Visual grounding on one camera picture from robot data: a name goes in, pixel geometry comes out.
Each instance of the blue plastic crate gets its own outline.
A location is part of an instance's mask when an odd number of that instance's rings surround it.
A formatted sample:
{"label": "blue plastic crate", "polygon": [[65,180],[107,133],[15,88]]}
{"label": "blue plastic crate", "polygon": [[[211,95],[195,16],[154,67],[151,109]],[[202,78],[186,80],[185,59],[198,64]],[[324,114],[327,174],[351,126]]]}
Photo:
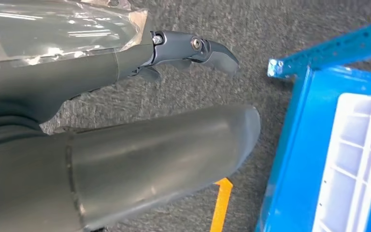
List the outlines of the blue plastic crate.
{"label": "blue plastic crate", "polygon": [[[371,72],[340,65],[366,59],[371,25],[270,60],[269,76],[297,77],[256,232],[312,231],[338,99],[344,93],[371,96]],[[368,219],[363,230],[371,232],[371,208]]]}

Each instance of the metal bolt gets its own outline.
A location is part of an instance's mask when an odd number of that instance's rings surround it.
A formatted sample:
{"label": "metal bolt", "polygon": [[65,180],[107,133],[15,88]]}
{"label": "metal bolt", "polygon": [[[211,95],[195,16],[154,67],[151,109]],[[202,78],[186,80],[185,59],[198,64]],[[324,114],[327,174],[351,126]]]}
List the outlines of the metal bolt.
{"label": "metal bolt", "polygon": [[152,39],[154,45],[163,43],[163,37],[161,37],[160,35],[155,35]]}
{"label": "metal bolt", "polygon": [[276,65],[276,60],[274,60],[274,59],[270,60],[270,64],[275,66]]}
{"label": "metal bolt", "polygon": [[191,47],[194,51],[199,51],[201,49],[201,41],[197,38],[191,40]]}

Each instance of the gray carpet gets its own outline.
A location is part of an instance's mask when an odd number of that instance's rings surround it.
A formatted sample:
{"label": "gray carpet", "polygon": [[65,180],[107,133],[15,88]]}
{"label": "gray carpet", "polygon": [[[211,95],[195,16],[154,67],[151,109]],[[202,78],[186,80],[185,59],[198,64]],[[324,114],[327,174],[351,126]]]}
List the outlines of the gray carpet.
{"label": "gray carpet", "polygon": [[[200,66],[180,72],[161,66],[161,83],[132,79],[66,102],[43,125],[103,127],[218,104],[247,103],[262,116],[253,154],[230,177],[234,184],[224,232],[252,232],[290,101],[292,84],[266,76],[279,58],[371,22],[371,0],[329,5],[334,0],[135,0],[149,8],[155,29],[194,32],[226,44],[242,74],[227,78]],[[116,232],[208,232],[218,187],[117,223]]]}

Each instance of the white plastic grate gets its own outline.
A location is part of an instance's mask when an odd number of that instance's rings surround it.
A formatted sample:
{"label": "white plastic grate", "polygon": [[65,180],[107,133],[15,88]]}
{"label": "white plastic grate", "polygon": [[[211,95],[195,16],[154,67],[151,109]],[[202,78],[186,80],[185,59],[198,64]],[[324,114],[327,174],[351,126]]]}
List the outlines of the white plastic grate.
{"label": "white plastic grate", "polygon": [[364,232],[371,210],[371,96],[338,99],[313,232]]}

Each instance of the gray cylindrical tube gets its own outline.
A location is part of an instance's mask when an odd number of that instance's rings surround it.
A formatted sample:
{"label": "gray cylindrical tube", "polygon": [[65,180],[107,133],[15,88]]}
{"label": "gray cylindrical tube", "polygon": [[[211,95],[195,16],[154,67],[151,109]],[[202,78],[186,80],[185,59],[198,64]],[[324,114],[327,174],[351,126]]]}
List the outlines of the gray cylindrical tube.
{"label": "gray cylindrical tube", "polygon": [[220,106],[77,134],[73,174],[86,228],[97,229],[233,173],[260,131],[251,106]]}
{"label": "gray cylindrical tube", "polygon": [[239,168],[257,142],[251,106],[219,106],[82,133],[0,126],[0,232],[92,231]]}

